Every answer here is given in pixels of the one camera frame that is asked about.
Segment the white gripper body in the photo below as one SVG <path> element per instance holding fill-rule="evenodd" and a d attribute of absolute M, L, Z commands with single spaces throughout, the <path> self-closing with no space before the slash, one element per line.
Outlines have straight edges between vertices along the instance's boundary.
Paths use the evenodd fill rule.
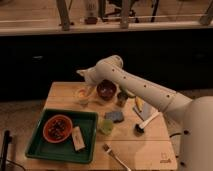
<path fill-rule="evenodd" d="M 90 85 L 90 86 L 95 86 L 96 82 L 92 79 L 91 74 L 88 69 L 82 69 L 82 70 L 77 70 L 77 74 L 82 76 L 84 78 L 84 81 Z"/>

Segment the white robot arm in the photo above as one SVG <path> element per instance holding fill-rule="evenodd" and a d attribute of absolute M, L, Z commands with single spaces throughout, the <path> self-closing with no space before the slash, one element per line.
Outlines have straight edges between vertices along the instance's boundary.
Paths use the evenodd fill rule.
<path fill-rule="evenodd" d="M 90 87 L 109 80 L 169 115 L 182 126 L 178 171 L 213 171 L 213 96 L 191 99 L 177 91 L 130 74 L 118 55 L 79 69 Z"/>

